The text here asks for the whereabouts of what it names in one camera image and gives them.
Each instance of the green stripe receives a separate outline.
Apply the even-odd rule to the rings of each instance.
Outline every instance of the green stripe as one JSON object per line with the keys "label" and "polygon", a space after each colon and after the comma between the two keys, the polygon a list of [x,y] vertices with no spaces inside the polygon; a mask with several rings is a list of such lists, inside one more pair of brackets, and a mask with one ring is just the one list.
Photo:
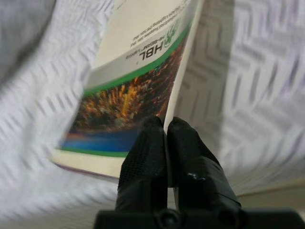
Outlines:
{"label": "green stripe", "polygon": [[73,153],[92,154],[98,156],[113,156],[113,157],[126,157],[128,154],[128,152],[98,151],[98,150],[76,149],[70,147],[63,147],[61,150],[73,152]]}
{"label": "green stripe", "polygon": [[104,85],[100,85],[97,87],[94,87],[92,89],[89,89],[87,91],[85,91],[84,96],[89,96],[91,94],[94,94],[96,92],[99,91],[103,91],[103,90],[107,90],[109,88],[115,87],[117,85],[120,85],[124,82],[130,81],[138,76],[144,75],[145,73],[149,72],[151,69],[154,69],[156,67],[158,67],[162,62],[164,62],[171,54],[172,52],[179,46],[179,44],[181,43],[181,41],[184,39],[184,37],[187,35],[187,32],[189,30],[191,26],[191,23],[189,23],[189,25],[184,29],[184,31],[179,35],[179,37],[175,40],[175,42],[171,45],[171,47],[166,50],[166,52],[159,57],[157,60],[151,62],[150,64],[135,70],[129,74],[126,74],[124,76],[122,76],[119,79],[116,79],[108,84],[104,84]]}

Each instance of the booklet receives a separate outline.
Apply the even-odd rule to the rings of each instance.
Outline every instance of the booklet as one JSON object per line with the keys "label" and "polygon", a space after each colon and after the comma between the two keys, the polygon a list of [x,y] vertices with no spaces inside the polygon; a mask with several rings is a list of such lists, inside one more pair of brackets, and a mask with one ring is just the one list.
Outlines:
{"label": "booklet", "polygon": [[119,177],[141,121],[173,112],[201,0],[121,1],[114,9],[69,133],[52,161]]}

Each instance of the green logo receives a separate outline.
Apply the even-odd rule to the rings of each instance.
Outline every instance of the green logo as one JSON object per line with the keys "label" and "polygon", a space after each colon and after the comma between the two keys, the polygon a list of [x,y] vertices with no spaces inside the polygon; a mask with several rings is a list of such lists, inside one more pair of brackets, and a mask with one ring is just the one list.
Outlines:
{"label": "green logo", "polygon": [[175,23],[167,31],[166,38],[164,40],[164,47],[167,47],[170,45],[170,43],[172,42],[172,38],[178,29],[178,26],[179,26],[179,19],[176,20]]}

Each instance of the patterned fabric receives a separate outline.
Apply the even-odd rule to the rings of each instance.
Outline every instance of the patterned fabric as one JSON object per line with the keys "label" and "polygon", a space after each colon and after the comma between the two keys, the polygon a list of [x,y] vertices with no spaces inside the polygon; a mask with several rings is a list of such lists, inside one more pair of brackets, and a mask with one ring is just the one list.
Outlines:
{"label": "patterned fabric", "polygon": [[[115,180],[48,160],[111,5],[57,0],[37,49],[0,85],[0,229],[90,229],[99,209],[114,207]],[[176,114],[217,154],[237,193],[304,176],[304,8],[300,0],[205,1]]]}

